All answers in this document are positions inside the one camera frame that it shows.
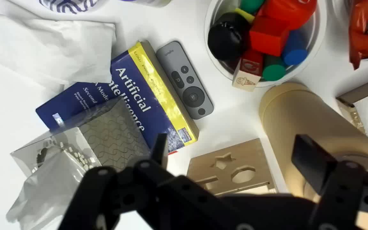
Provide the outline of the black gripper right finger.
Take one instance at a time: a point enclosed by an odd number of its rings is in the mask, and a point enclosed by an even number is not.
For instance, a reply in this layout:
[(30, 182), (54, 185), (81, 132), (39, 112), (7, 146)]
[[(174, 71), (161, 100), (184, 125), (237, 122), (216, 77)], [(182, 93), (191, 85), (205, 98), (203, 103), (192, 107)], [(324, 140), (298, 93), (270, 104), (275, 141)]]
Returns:
[(307, 134), (298, 134), (292, 160), (316, 192), (325, 195), (329, 191), (330, 176), (336, 168), (338, 159), (316, 140)]

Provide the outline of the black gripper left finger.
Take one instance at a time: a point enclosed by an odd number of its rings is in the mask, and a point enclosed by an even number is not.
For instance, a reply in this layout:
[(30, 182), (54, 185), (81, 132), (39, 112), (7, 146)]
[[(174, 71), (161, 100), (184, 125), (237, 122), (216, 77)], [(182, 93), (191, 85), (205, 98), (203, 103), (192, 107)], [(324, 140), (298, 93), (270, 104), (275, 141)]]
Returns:
[(169, 153), (168, 145), (169, 145), (168, 135), (165, 132), (159, 134), (156, 143), (152, 148), (151, 158), (163, 167), (168, 166), (168, 153)]

